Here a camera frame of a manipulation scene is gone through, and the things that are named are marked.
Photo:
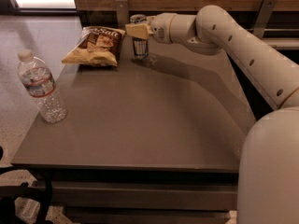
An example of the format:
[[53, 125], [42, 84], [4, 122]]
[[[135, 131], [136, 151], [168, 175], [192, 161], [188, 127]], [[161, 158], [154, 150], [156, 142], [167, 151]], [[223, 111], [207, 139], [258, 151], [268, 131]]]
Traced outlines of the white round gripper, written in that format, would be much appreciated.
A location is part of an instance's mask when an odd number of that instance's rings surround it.
[[162, 13], [157, 16], [147, 16], [147, 22], [128, 23], [125, 25], [126, 33], [131, 37], [148, 39], [153, 38], [163, 44], [171, 44], [171, 23], [176, 13]]

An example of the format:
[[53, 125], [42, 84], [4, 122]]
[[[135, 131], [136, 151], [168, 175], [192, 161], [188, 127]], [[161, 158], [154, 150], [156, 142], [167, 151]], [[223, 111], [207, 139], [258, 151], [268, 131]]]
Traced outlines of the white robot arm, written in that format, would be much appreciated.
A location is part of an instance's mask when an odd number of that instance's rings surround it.
[[195, 15], [162, 13], [125, 25], [132, 37], [214, 55], [224, 50], [273, 111], [244, 142], [237, 224], [299, 224], [299, 66], [242, 28], [218, 6]]

